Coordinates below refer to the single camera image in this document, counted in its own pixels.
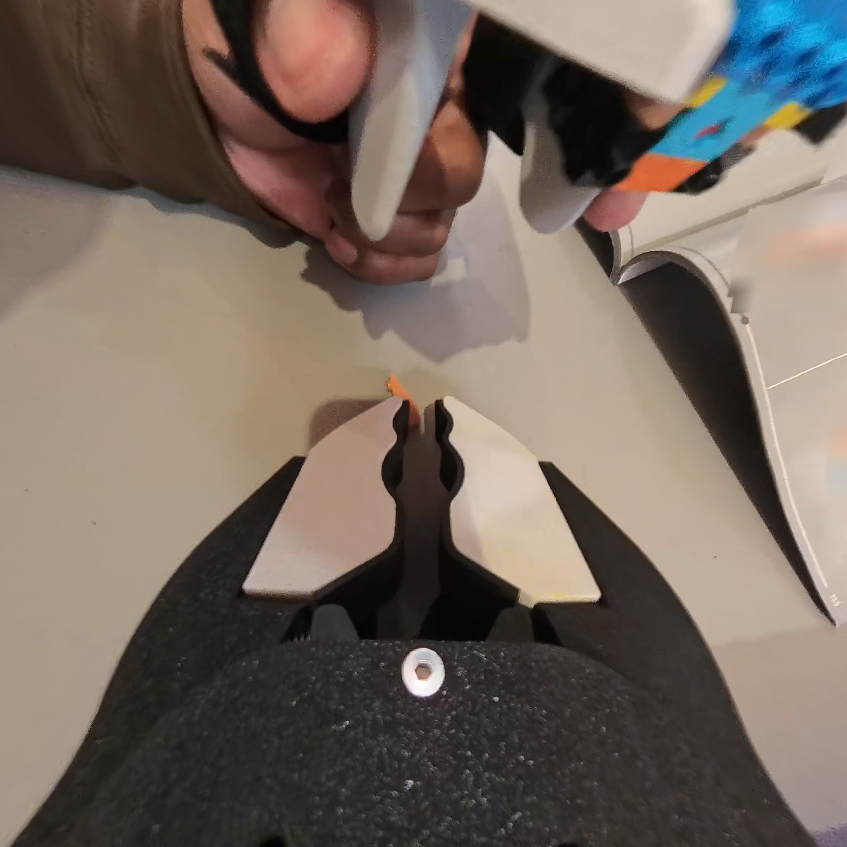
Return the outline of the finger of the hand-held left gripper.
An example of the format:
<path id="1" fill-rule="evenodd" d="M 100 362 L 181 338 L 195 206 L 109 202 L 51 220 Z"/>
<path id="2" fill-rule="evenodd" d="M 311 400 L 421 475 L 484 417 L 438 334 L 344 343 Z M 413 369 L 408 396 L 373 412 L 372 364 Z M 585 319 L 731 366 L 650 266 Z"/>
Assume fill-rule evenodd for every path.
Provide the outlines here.
<path id="1" fill-rule="evenodd" d="M 732 1 L 477 1 L 536 48 L 652 99 L 683 101 L 732 31 Z"/>

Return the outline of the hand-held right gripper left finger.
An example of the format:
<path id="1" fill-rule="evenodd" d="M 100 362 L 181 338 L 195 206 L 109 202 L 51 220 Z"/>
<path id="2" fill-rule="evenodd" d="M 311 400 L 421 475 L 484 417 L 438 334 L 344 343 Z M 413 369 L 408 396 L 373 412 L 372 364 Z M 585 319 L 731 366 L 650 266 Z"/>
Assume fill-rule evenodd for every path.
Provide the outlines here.
<path id="1" fill-rule="evenodd" d="M 388 397 L 308 452 L 242 584 L 246 596 L 318 601 L 368 576 L 401 540 L 395 492 L 409 403 Z"/>

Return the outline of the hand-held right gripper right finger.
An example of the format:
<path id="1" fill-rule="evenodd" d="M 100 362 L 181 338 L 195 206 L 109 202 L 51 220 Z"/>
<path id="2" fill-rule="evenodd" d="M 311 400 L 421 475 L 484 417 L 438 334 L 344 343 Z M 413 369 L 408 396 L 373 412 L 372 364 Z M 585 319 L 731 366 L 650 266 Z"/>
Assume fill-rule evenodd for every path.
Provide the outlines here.
<path id="1" fill-rule="evenodd" d="M 598 583 L 540 461 L 516 437 L 455 397 L 435 404 L 443 590 L 479 590 L 505 606 L 592 604 Z"/>

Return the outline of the small brown brick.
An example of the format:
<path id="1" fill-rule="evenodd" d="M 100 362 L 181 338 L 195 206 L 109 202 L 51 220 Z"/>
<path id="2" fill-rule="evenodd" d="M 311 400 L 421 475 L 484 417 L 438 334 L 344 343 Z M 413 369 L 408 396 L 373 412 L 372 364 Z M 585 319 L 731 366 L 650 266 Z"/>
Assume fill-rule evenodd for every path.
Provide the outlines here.
<path id="1" fill-rule="evenodd" d="M 401 383 L 396 374 L 390 373 L 386 381 L 386 389 L 392 397 L 399 397 L 408 404 L 408 424 L 412 429 L 419 430 L 422 422 L 422 414 L 418 403 L 413 399 L 411 393 Z"/>

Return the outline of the multicoloured toy brick model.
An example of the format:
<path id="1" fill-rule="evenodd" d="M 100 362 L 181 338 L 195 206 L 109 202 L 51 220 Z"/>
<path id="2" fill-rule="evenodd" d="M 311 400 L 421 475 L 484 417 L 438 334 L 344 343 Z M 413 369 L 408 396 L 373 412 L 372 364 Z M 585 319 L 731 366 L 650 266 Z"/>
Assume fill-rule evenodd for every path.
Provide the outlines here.
<path id="1" fill-rule="evenodd" d="M 845 119 L 846 2 L 736 3 L 727 45 L 619 191 L 699 195 L 772 131 L 812 144 Z"/>

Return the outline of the person's left hand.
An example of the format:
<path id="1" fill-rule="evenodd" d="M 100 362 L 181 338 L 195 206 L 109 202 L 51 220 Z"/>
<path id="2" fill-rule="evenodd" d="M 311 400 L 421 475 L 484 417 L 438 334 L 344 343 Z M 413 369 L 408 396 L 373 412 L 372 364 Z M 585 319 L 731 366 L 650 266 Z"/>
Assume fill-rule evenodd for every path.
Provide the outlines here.
<path id="1" fill-rule="evenodd" d="M 365 2 L 257 2 L 251 23 L 259 68 L 294 118 L 333 118 L 364 87 L 374 38 Z M 393 228 L 370 241 L 353 214 L 346 149 L 291 134 L 239 89 L 211 2 L 183 2 L 182 25 L 197 89 L 229 164 L 263 211 L 319 242 L 360 281 L 399 285 L 436 275 L 457 211 L 480 188 L 487 147 L 468 115 L 461 55 Z"/>

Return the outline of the grey instruction booklet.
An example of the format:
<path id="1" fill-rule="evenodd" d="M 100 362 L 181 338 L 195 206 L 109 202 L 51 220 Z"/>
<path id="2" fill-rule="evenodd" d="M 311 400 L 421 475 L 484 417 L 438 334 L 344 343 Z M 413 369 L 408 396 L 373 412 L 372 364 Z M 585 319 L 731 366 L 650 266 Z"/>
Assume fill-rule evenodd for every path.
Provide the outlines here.
<path id="1" fill-rule="evenodd" d="M 636 248 L 577 228 L 802 585 L 846 620 L 845 175 Z"/>

